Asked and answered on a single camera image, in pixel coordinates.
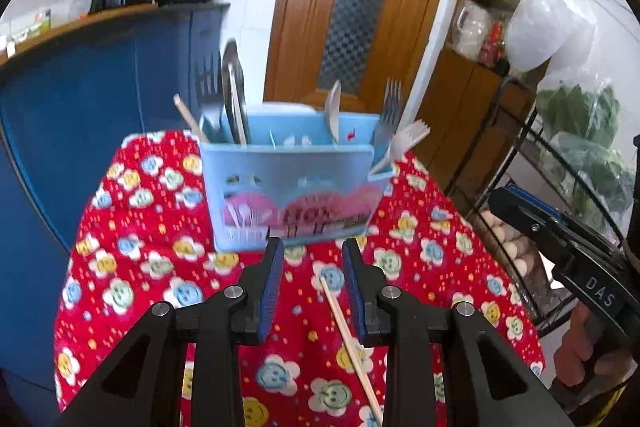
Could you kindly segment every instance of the door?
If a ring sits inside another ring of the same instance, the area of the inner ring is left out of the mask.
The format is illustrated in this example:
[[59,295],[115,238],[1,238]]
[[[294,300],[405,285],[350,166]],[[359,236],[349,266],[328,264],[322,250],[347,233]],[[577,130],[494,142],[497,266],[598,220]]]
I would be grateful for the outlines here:
[[405,97],[438,0],[277,0],[265,100],[324,104],[336,80],[342,110],[375,112],[388,77]]

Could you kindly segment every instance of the floral tablecloth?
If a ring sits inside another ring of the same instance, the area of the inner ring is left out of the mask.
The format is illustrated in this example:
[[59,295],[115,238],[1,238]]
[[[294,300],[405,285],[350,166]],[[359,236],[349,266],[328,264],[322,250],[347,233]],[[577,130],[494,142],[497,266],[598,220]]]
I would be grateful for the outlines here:
[[[472,302],[540,374],[538,336],[514,285],[410,154],[396,164],[366,237],[357,240],[366,262],[420,301],[444,307]],[[264,345],[240,349],[248,427],[376,425],[318,279],[326,277],[349,318],[340,246],[332,241],[286,250],[273,329]],[[82,215],[71,251],[54,331],[61,409],[151,304],[202,302],[237,282],[259,255],[214,251],[202,162],[188,132],[127,137]],[[386,349],[352,342],[383,404]],[[445,425],[442,365],[438,348],[431,350],[438,424]],[[190,346],[185,426],[193,356]]]

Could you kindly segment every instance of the plastic fork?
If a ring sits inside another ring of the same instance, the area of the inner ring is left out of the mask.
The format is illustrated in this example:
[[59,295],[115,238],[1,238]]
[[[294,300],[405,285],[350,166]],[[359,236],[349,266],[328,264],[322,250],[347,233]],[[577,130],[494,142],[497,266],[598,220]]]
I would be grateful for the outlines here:
[[[198,108],[204,117],[201,123],[204,133],[212,142],[220,141],[217,136],[220,135],[220,119],[222,118],[222,110],[225,107],[225,97],[222,94],[222,75],[220,74],[220,54],[218,54],[218,63],[216,64],[215,55],[210,56],[210,66],[207,67],[207,57],[202,60],[202,71],[196,62],[193,65],[196,99],[198,100]],[[218,68],[218,77],[214,76],[214,68]]]
[[380,121],[373,131],[373,164],[385,155],[387,144],[396,132],[402,116],[402,89],[398,80],[387,79]]
[[402,158],[404,153],[426,138],[430,131],[431,129],[429,126],[422,120],[417,120],[404,129],[398,131],[391,139],[391,143],[389,144],[389,148],[386,150],[385,156],[369,171],[369,176],[382,170],[386,164],[395,162]]

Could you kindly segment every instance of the white pipe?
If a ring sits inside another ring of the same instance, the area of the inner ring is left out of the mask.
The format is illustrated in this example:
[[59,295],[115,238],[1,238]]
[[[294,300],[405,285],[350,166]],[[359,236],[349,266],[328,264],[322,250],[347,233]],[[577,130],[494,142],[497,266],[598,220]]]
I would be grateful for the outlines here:
[[456,2],[457,0],[440,0],[438,2],[438,9],[436,10],[433,26],[429,33],[429,41],[422,54],[420,67],[418,68],[418,73],[415,75],[414,86],[411,88],[411,93],[409,93],[409,98],[406,101],[398,129],[402,129],[412,123],[418,114],[422,98],[431,80],[433,70],[436,67],[438,55],[447,38],[453,12],[456,9]]

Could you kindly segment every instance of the cutlery box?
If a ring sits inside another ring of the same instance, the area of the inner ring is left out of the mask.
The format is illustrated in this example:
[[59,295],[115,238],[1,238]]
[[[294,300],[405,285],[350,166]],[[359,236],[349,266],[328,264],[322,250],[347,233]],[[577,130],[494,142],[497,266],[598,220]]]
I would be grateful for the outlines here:
[[324,113],[248,115],[251,144],[200,143],[217,251],[263,250],[364,234],[393,167],[369,176],[379,116],[340,113],[339,144]]

